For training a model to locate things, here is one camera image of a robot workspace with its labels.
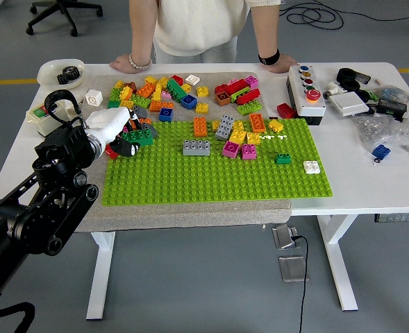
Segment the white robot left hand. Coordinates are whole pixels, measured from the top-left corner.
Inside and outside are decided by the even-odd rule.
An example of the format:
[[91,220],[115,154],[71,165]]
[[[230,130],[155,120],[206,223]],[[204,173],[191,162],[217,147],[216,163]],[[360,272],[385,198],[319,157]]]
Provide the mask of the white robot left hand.
[[132,131],[130,120],[138,129],[141,129],[136,113],[127,107],[94,111],[87,118],[85,132],[94,151],[95,159],[104,153],[107,144],[114,152],[124,157],[133,157],[137,154],[140,144],[130,143],[120,135],[124,127],[128,128],[129,132]]

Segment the person's left hand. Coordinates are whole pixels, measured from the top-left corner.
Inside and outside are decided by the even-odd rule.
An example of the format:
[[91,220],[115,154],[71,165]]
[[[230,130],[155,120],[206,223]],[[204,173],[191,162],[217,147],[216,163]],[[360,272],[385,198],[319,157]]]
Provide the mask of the person's left hand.
[[298,62],[290,55],[283,54],[275,64],[263,65],[263,67],[271,73],[282,74],[288,72],[293,65],[298,65]]

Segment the person's right hand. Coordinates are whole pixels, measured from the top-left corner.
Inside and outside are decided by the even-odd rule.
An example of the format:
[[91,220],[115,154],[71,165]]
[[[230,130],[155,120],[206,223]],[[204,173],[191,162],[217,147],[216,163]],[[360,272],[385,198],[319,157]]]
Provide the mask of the person's right hand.
[[125,74],[137,73],[137,69],[130,63],[129,54],[117,57],[110,64],[110,67]]

